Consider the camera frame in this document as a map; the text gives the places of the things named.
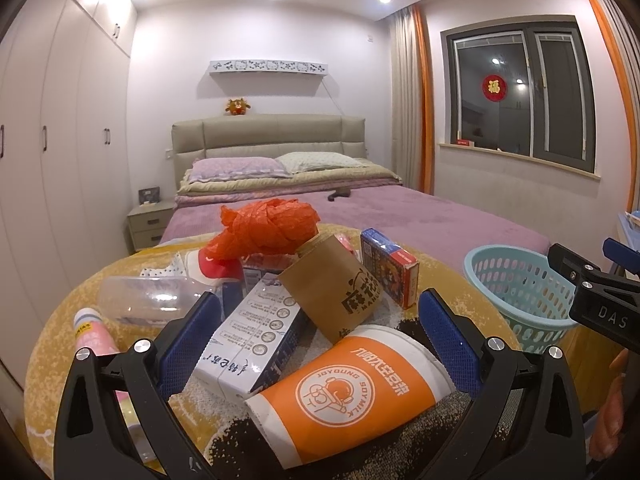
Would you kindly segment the person's right hand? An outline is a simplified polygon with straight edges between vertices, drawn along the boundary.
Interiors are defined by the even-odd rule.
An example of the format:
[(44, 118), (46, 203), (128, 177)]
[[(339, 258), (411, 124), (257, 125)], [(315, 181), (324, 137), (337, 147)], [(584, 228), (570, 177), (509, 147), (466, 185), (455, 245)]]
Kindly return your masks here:
[(598, 413), (596, 428), (590, 438), (589, 455), (594, 460), (609, 458), (620, 443), (625, 413), (623, 385), (628, 358), (629, 351), (624, 349), (610, 365), (610, 370), (615, 372), (617, 376), (608, 390), (608, 396)]

